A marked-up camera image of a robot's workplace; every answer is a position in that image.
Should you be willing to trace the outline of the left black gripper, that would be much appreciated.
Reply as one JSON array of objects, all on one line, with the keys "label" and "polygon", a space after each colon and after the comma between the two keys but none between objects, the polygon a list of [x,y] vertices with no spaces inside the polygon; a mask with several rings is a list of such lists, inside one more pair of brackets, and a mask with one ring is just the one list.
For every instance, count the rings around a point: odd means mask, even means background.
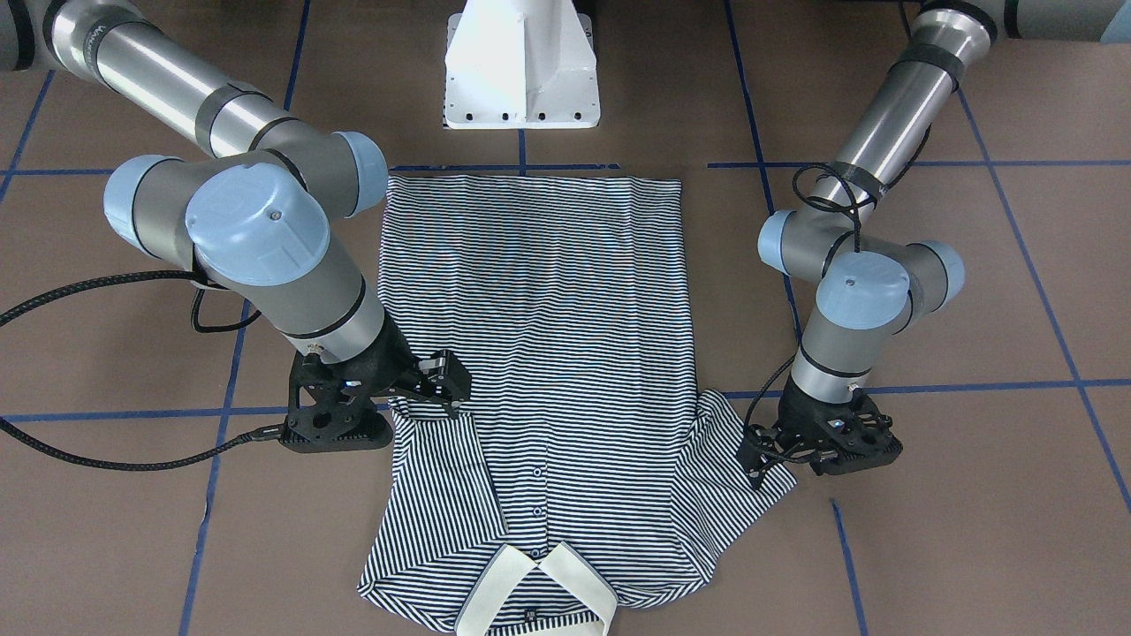
[{"label": "left black gripper", "polygon": [[739,464],[759,488],[769,471],[784,463],[804,464],[815,475],[841,475],[888,466],[903,450],[892,433],[892,418],[881,413],[864,390],[854,392],[847,403],[829,404],[788,380],[774,426],[746,426]]}]

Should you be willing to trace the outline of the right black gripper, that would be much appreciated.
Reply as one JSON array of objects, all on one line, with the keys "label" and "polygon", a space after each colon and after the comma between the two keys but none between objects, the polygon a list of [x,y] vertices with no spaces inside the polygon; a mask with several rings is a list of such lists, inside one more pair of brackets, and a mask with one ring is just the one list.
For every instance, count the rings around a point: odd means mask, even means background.
[{"label": "right black gripper", "polygon": [[295,355],[280,442],[291,452],[380,450],[391,442],[392,429],[375,410],[375,398],[439,404],[455,418],[470,388],[470,372],[454,351],[412,354],[387,315],[375,342],[355,358],[327,363],[316,353]]}]

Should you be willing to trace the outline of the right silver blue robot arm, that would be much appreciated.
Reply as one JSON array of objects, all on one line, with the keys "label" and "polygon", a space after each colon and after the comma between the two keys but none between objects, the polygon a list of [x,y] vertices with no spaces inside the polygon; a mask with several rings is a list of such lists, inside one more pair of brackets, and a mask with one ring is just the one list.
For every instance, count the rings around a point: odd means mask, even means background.
[{"label": "right silver blue robot arm", "polygon": [[383,200],[389,177],[375,141],[319,132],[178,45],[129,1],[5,1],[5,72],[40,67],[124,96],[207,158],[133,157],[102,194],[110,227],[167,270],[69,284],[12,307],[3,323],[64,296],[148,280],[247,299],[296,350],[286,415],[191,463],[260,440],[292,452],[379,450],[392,431],[378,398],[459,415],[470,373],[449,350],[412,354],[330,227]]}]

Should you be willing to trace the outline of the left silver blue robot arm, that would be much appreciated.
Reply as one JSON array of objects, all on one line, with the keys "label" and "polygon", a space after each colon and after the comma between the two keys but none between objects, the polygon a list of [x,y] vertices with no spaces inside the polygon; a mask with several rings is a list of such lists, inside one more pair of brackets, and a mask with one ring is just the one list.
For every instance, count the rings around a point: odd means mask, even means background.
[{"label": "left silver blue robot arm", "polygon": [[[1126,1],[925,1],[906,23],[907,42],[877,95],[832,160],[797,167],[793,209],[775,212],[758,253],[788,280],[815,287],[797,351],[782,367],[786,383],[770,428],[752,427],[740,459],[753,478],[775,466],[843,475],[888,466],[903,452],[892,419],[869,394],[869,376],[888,341],[952,306],[968,269],[952,246],[896,243],[869,235],[930,139],[938,112],[962,96],[974,65],[1002,41],[1078,42],[1126,48]],[[1044,221],[1036,243],[1015,238],[1026,285],[1048,310],[1051,334],[1086,409],[1102,380],[1091,371],[1128,371],[1128,200],[1107,223],[1096,196],[1067,178],[1114,170],[1111,162],[999,162],[994,182],[1020,170],[1022,209]]]}]

